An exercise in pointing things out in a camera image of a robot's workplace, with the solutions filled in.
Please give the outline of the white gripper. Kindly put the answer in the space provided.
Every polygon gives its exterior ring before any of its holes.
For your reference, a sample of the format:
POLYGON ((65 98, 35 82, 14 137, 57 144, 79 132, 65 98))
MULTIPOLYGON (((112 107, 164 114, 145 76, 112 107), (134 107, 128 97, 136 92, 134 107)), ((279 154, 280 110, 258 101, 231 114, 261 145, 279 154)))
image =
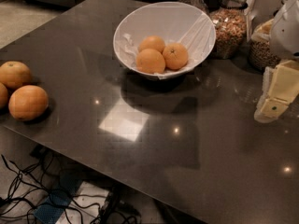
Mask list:
MULTIPOLYGON (((276 14, 270 30, 270 50, 281 59, 299 59, 299 0, 287 0, 276 14)), ((263 73, 263 94, 254 119, 277 120, 299 95, 299 62, 284 60, 263 73)))

